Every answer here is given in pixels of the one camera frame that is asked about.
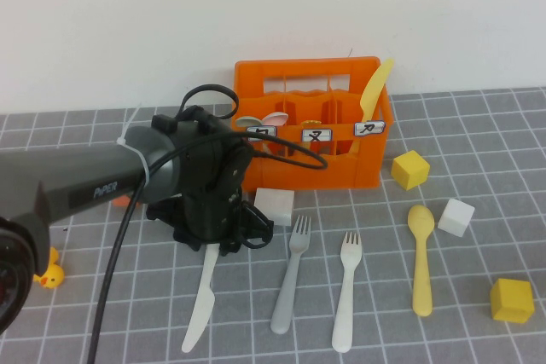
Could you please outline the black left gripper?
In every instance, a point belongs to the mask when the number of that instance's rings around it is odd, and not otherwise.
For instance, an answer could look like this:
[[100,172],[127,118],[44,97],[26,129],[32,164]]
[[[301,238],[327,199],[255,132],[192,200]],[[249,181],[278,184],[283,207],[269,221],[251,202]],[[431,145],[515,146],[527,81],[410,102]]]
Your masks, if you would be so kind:
[[241,249],[237,238],[241,213],[242,190],[237,188],[229,197],[208,195],[202,198],[183,195],[173,200],[173,239],[199,251],[205,245],[219,245],[219,255],[225,257]]

